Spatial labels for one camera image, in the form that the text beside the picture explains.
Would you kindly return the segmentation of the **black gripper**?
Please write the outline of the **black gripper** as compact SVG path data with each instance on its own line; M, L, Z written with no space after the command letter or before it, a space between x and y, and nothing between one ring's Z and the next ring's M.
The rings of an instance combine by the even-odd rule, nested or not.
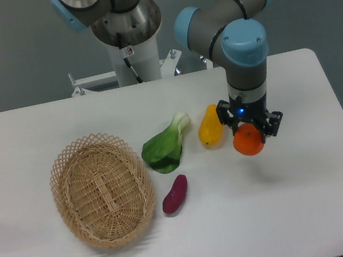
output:
M265 144L267 138L277 136L283 118L283 112L267 110L266 97L265 93L262 98L250 103L243 103L240 97L229 97L229 103L219 100L216 107L218 120L223 126L229 127L233 135L240 123L254 124L261 133L262 144Z

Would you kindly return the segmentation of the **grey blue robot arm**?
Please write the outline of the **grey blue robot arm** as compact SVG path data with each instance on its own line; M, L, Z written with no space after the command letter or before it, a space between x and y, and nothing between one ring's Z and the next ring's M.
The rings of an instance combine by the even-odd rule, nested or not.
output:
M224 68L228 101L217 105L218 119L232 131L252 124L263 140L277 135L282 113L266 108L268 39L255 15L273 0L218 0L212 8L186 7L174 22L174 37L190 51ZM161 12L153 0L51 0L74 31L90 28L111 52L119 85L162 77L154 43Z

